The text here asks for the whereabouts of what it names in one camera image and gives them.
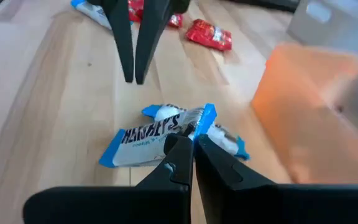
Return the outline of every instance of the red candy wrapper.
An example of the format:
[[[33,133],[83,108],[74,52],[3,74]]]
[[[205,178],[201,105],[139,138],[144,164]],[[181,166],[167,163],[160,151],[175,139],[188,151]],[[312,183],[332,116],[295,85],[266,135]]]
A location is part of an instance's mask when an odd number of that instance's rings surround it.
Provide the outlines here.
[[[168,25],[172,26],[172,27],[176,27],[176,28],[181,28],[182,20],[183,20],[183,16],[181,14],[174,14],[174,15],[172,15],[171,19],[169,20]]]
[[[193,21],[186,37],[196,43],[218,50],[231,50],[231,33],[212,26],[202,19]]]
[[[142,20],[144,0],[128,0],[129,19],[133,22]]]

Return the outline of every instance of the orange container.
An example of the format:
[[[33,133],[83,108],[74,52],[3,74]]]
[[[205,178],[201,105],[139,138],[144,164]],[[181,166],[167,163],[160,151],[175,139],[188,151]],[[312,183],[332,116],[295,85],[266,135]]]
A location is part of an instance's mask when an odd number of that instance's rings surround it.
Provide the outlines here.
[[[252,100],[294,182],[358,183],[358,129],[341,114],[358,58],[279,45]]]

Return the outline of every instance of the wooden table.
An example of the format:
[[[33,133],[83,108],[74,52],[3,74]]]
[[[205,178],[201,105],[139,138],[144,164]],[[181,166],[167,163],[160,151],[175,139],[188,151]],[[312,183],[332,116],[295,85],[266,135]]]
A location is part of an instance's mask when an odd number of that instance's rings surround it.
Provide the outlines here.
[[[232,32],[221,54],[187,42],[202,18]],[[149,104],[214,103],[217,122],[246,140],[248,166],[289,182],[249,108],[264,63],[290,15],[215,0],[193,0],[184,28],[161,36],[144,85],[126,84],[111,33],[66,1],[0,5],[0,224],[21,223],[31,194],[58,185],[136,185],[153,167],[108,169],[98,159],[119,128],[149,123]],[[138,25],[132,26],[134,42]],[[196,181],[192,220],[204,223]]]

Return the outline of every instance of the white container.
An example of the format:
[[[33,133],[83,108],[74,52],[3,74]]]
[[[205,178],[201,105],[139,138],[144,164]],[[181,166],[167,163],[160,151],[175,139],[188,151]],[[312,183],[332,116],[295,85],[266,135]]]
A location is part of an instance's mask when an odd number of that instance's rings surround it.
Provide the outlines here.
[[[287,32],[302,44],[358,55],[358,0],[301,0]]]

